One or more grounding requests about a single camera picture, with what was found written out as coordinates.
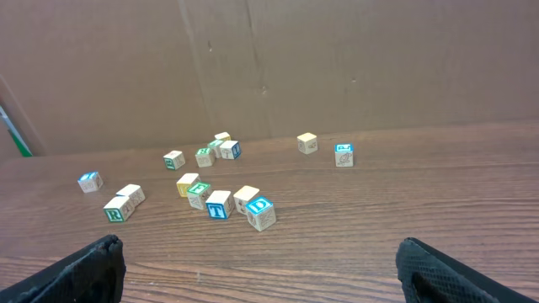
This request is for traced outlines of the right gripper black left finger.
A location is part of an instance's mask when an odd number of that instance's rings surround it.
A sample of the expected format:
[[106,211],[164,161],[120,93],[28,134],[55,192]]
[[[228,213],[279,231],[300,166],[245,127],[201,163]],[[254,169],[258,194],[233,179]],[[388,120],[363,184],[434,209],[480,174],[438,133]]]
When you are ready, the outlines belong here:
[[119,303],[126,265],[123,242],[107,235],[1,291],[8,303]]

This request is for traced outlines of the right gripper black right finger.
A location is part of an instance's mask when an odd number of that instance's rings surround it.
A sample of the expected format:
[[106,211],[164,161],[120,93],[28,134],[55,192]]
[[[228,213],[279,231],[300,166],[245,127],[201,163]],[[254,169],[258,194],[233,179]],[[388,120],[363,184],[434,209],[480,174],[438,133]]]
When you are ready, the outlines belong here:
[[537,303],[413,237],[396,267],[407,303]]

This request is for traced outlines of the blue T letter block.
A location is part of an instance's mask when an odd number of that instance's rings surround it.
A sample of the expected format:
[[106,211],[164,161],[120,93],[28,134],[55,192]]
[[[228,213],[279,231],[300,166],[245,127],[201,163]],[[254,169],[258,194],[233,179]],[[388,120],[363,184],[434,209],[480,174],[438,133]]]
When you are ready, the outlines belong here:
[[209,217],[218,220],[227,220],[235,209],[235,202],[231,191],[215,190],[205,202]]

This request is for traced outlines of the yellow-top wooden block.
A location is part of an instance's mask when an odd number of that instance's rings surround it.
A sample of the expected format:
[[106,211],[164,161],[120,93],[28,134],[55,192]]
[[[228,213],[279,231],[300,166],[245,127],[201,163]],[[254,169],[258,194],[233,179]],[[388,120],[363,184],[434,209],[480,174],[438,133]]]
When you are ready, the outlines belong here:
[[247,208],[246,205],[257,195],[259,194],[259,189],[255,187],[251,187],[248,185],[244,185],[242,188],[240,188],[234,195],[234,201],[236,204],[237,211],[242,214],[247,214]]

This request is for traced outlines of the blue D letter block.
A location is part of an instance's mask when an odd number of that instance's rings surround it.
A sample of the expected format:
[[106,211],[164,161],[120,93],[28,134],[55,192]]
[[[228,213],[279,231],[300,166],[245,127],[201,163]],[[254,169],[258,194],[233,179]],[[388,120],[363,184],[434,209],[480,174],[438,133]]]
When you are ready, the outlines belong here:
[[248,222],[257,230],[263,231],[276,223],[275,207],[264,196],[258,196],[246,205]]

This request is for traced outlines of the green R letter block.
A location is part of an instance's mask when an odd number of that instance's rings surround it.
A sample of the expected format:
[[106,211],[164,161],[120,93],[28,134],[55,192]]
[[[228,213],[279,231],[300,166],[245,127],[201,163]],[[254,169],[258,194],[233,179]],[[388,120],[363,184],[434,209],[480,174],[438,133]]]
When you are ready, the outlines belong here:
[[135,209],[132,200],[127,196],[115,196],[103,208],[111,223],[126,222]]

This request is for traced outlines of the plain top wooden block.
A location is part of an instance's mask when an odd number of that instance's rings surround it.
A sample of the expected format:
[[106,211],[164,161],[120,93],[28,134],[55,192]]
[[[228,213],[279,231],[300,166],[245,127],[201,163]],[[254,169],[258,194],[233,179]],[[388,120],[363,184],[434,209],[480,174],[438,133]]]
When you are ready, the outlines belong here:
[[136,184],[126,185],[123,189],[119,190],[116,195],[128,197],[134,207],[137,207],[146,199],[141,186]]

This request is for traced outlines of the plain wooden block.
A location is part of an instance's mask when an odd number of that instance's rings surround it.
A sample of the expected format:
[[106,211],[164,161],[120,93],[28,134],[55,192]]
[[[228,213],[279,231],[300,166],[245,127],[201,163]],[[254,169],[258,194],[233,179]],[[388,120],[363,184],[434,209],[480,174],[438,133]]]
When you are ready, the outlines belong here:
[[136,184],[126,185],[123,189],[119,190],[116,195],[128,197],[134,207],[137,207],[146,199],[141,186]]
[[221,132],[221,133],[215,134],[215,139],[220,140],[220,141],[230,141],[232,137],[228,132]]

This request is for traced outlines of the blue-top block far left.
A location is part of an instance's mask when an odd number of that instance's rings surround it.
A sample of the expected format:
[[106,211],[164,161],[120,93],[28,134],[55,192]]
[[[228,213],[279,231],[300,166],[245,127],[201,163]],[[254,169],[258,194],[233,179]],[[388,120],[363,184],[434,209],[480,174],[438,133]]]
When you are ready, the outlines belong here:
[[77,182],[85,194],[98,191],[104,184],[97,171],[83,174]]

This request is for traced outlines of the yellow-sided wooden block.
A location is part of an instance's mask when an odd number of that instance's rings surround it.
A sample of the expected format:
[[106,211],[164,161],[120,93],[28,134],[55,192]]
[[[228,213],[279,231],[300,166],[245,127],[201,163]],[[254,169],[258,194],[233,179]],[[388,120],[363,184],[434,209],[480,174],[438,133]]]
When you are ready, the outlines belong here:
[[200,181],[200,175],[198,173],[186,173],[176,183],[179,195],[181,197],[187,196],[188,189],[195,183]]

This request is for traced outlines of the green F letter block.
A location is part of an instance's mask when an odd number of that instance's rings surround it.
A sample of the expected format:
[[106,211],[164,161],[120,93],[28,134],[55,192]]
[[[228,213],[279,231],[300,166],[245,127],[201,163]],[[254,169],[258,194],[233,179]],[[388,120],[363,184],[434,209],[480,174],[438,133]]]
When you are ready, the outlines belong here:
[[211,185],[208,183],[198,182],[187,190],[187,198],[189,205],[197,210],[205,209],[205,202],[212,193]]

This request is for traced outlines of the green B letter block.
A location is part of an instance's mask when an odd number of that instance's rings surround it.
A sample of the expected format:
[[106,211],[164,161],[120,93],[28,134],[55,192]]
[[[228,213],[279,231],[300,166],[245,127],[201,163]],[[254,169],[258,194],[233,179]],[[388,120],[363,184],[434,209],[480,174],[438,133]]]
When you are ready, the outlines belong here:
[[163,156],[163,160],[169,170],[178,170],[185,164],[184,154],[181,151],[171,151]]

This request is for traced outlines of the green strip at left edge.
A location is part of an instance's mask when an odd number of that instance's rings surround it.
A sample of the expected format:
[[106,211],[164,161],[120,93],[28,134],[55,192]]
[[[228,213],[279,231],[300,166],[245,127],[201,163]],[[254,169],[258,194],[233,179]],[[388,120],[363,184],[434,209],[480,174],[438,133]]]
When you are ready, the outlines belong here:
[[1,118],[4,124],[8,128],[8,133],[11,135],[16,147],[19,149],[19,152],[23,157],[32,157],[33,153],[29,149],[29,146],[25,143],[23,137],[20,135],[16,126],[13,124],[11,119],[8,117],[7,112],[1,108]]

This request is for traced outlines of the blue P letter block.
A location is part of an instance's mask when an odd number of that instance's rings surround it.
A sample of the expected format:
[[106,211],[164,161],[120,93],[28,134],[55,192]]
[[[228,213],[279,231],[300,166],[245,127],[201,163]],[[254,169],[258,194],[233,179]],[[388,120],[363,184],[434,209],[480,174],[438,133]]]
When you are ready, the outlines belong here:
[[341,143],[334,146],[335,164],[337,167],[354,166],[354,147],[351,143]]

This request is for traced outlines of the green-top R block rear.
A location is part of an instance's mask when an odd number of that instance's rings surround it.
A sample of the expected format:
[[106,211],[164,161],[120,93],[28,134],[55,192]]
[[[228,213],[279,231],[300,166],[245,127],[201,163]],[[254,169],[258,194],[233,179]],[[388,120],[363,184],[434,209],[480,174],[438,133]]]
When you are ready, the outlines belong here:
[[209,148],[201,148],[195,153],[195,159],[198,167],[211,167],[215,162],[215,153]]

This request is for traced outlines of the green L letter block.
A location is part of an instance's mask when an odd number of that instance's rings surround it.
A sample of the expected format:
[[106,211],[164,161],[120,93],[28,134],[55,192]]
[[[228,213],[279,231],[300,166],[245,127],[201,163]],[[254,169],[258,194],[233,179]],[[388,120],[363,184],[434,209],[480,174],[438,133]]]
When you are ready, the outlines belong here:
[[215,158],[221,158],[220,146],[224,143],[223,140],[215,139],[211,141],[207,146],[213,151]]

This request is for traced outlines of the yellow-top block far right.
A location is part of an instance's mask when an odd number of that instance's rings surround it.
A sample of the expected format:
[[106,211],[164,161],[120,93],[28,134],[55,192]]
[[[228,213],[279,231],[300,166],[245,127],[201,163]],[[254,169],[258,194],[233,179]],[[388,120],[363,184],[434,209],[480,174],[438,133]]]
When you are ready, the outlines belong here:
[[307,132],[297,137],[298,150],[306,155],[318,150],[317,136]]

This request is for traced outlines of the blue-sided wooden block rear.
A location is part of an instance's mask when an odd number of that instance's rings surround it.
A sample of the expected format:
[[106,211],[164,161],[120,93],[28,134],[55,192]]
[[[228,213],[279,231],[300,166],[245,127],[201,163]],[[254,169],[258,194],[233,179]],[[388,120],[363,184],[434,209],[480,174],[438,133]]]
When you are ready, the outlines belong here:
[[224,141],[220,146],[220,153],[223,159],[234,160],[238,158],[241,153],[241,147],[238,141]]

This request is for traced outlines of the rear plain wooden block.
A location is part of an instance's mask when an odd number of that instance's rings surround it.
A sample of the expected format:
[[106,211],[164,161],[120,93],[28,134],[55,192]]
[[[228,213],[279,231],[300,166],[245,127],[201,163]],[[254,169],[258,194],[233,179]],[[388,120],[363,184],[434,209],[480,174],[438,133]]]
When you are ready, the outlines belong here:
[[232,137],[228,132],[221,132],[221,133],[215,134],[215,139],[220,140],[220,141],[230,141]]

